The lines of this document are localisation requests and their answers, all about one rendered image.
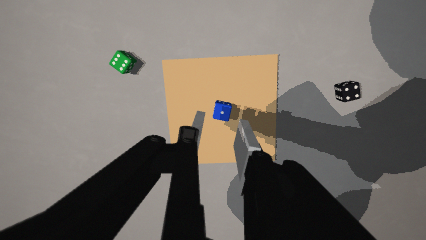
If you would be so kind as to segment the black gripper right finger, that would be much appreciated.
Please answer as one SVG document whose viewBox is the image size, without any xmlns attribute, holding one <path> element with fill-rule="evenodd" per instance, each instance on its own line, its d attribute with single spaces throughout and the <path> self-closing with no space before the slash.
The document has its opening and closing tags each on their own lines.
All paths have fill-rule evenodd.
<svg viewBox="0 0 426 240">
<path fill-rule="evenodd" d="M 233 147 L 244 240 L 376 240 L 301 164 L 274 163 L 248 120 L 239 120 Z"/>
</svg>

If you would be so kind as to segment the tan flat mat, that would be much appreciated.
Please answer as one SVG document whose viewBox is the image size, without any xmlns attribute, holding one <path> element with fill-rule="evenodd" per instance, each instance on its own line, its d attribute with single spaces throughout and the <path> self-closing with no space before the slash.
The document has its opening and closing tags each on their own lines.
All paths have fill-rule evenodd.
<svg viewBox="0 0 426 240">
<path fill-rule="evenodd" d="M 170 141 L 206 112 L 198 164 L 236 162 L 239 120 L 248 120 L 275 161 L 278 54 L 162 60 Z M 229 121 L 213 119 L 215 102 L 231 103 Z"/>
</svg>

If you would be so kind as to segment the green die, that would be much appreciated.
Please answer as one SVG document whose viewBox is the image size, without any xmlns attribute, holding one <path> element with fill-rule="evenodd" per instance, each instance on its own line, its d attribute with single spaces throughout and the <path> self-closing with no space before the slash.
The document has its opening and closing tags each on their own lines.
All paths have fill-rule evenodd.
<svg viewBox="0 0 426 240">
<path fill-rule="evenodd" d="M 129 55 L 126 51 L 117 50 L 113 58 L 109 62 L 113 68 L 122 74 L 130 73 L 137 60 Z"/>
</svg>

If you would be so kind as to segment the black die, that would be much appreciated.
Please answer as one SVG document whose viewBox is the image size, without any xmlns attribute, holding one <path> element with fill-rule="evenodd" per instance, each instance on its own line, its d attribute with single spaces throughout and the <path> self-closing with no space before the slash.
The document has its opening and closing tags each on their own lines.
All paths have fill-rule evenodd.
<svg viewBox="0 0 426 240">
<path fill-rule="evenodd" d="M 359 82 L 346 81 L 335 84 L 334 87 L 336 99 L 339 101 L 348 102 L 361 98 Z"/>
</svg>

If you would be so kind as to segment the blue die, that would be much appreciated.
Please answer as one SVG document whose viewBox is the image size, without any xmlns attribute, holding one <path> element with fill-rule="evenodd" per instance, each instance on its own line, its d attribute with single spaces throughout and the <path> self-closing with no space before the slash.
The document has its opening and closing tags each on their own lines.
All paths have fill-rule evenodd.
<svg viewBox="0 0 426 240">
<path fill-rule="evenodd" d="M 228 122 L 231 114 L 231 109 L 231 103 L 216 100 L 213 111 L 213 119 Z"/>
</svg>

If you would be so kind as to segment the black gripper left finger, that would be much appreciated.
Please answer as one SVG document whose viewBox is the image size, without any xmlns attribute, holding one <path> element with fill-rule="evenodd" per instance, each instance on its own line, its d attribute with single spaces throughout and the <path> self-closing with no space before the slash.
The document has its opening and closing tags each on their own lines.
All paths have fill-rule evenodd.
<svg viewBox="0 0 426 240">
<path fill-rule="evenodd" d="M 198 148 L 205 113 L 177 143 L 150 135 L 45 211 L 0 231 L 0 240 L 113 240 L 161 173 L 172 173 L 161 240 L 206 240 Z"/>
</svg>

